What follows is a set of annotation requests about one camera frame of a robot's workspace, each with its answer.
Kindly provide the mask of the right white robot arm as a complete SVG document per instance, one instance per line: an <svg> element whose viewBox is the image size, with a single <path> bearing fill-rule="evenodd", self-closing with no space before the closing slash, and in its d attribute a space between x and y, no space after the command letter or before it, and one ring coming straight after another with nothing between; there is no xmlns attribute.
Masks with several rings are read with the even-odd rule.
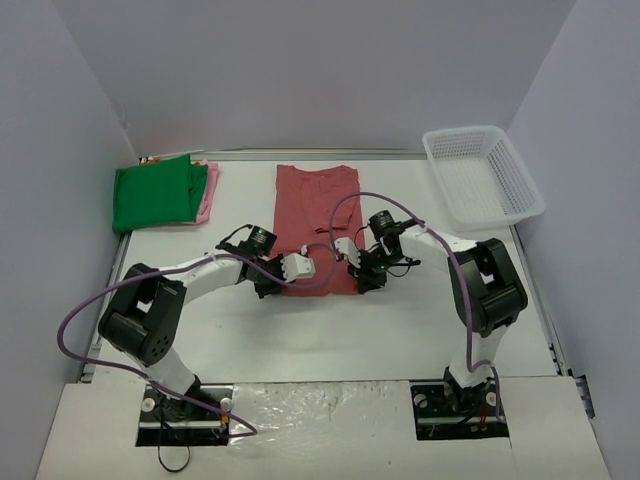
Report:
<svg viewBox="0 0 640 480"><path fill-rule="evenodd" d="M347 237L334 241L348 262L360 294L386 285L390 269L430 265L449 275L454 306L465 328L462 351L445 368L443 398L456 412L480 406L489 389L500 389L494 359L502 338L528 306L528 297L504 243L472 241L423 226L396 221L383 210L369 219L376 240L367 250Z"/></svg>

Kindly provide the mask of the red t shirt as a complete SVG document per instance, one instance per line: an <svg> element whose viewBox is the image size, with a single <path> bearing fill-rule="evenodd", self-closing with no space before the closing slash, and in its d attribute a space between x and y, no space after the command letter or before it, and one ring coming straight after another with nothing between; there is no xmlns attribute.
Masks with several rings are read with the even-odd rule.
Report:
<svg viewBox="0 0 640 480"><path fill-rule="evenodd" d="M355 295L357 282L340 262L332 270L332 258L325 249L330 244L328 228L336 238L349 237L359 247L364 237L357 234L363 227L360 199L348 198L360 190L359 174L354 168L304 171L294 166L279 165L276 171L274 233L277 236L272 254L288 255L310 247L316 275L308 282L312 289L285 289L290 297Z"/></svg>

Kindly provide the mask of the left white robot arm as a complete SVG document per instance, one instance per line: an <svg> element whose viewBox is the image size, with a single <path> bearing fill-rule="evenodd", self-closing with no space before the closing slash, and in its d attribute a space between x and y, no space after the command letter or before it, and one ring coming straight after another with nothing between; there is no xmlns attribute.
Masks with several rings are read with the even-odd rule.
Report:
<svg viewBox="0 0 640 480"><path fill-rule="evenodd" d="M183 307L223 287L244 281L260 297L279 293L314 268L298 254L268 255L276 235L248 224L247 239L234 245L225 237L215 251L162 274L143 263L125 275L102 315L98 332L115 349L131 358L150 380L169 389L165 406L179 418L189 418L201 403L225 412L230 404L206 393L199 378L173 347Z"/></svg>

